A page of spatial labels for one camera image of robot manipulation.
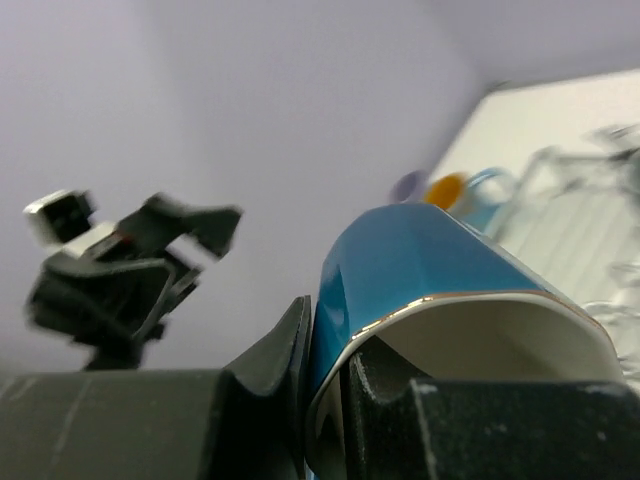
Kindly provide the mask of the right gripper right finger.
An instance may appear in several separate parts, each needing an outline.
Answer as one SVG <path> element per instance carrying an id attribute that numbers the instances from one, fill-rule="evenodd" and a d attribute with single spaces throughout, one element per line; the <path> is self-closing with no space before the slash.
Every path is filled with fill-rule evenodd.
<path id="1" fill-rule="evenodd" d="M 359 352 L 344 421 L 351 479 L 639 476 L 639 397 L 617 382 L 436 380 Z"/>

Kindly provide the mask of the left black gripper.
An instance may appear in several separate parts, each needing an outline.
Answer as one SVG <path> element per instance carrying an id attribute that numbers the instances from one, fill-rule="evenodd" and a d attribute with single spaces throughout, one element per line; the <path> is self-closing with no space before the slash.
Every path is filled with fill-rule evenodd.
<path id="1" fill-rule="evenodd" d="M 28 324 L 84 345 L 86 370 L 136 370 L 163 338 L 166 316 L 199 285 L 202 268 L 166 249 L 187 235 L 214 257 L 231 249 L 243 211 L 198 207 L 157 193 L 119 221 L 119 241 L 96 259 L 46 258 L 25 302 Z"/>

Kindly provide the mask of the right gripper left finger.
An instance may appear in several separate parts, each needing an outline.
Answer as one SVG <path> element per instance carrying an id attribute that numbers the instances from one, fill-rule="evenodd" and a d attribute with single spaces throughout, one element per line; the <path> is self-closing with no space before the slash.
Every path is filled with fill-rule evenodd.
<path id="1" fill-rule="evenodd" d="M 5 479 L 301 479 L 312 302 L 221 369 L 15 376 Z"/>

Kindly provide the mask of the dark blue mug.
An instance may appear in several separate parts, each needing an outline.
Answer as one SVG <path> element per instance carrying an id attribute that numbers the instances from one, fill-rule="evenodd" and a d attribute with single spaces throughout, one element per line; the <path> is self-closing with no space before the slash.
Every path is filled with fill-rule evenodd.
<path id="1" fill-rule="evenodd" d="M 622 381 L 606 330 L 504 248 L 433 205 L 377 207 L 339 235 L 322 267 L 306 390 L 310 469 L 324 466 L 319 436 L 327 415 L 320 405 L 360 345 L 405 319 L 488 302 L 535 306 L 556 325 L 583 330 L 595 358 L 575 379 Z"/>

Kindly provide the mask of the lavender plastic cup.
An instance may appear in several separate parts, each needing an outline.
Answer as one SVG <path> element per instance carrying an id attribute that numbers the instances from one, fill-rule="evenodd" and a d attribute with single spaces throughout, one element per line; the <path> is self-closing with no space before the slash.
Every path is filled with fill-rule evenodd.
<path id="1" fill-rule="evenodd" d="M 423 169 L 411 171 L 403 175 L 393 185 L 389 201 L 392 204 L 419 203 L 426 189 L 428 172 Z"/>

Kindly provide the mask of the light blue ceramic mug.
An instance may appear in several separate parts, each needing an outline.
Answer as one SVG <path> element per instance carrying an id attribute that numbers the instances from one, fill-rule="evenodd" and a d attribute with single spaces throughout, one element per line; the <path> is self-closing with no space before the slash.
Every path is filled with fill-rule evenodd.
<path id="1" fill-rule="evenodd" d="M 497 183 L 505 195 L 503 200 L 492 200 L 483 192 L 483 186 L 488 182 Z M 515 177 L 503 168 L 491 167 L 473 175 L 455 172 L 432 182 L 422 201 L 439 207 L 475 230 L 485 232 L 501 207 L 512 197 L 515 187 Z"/>

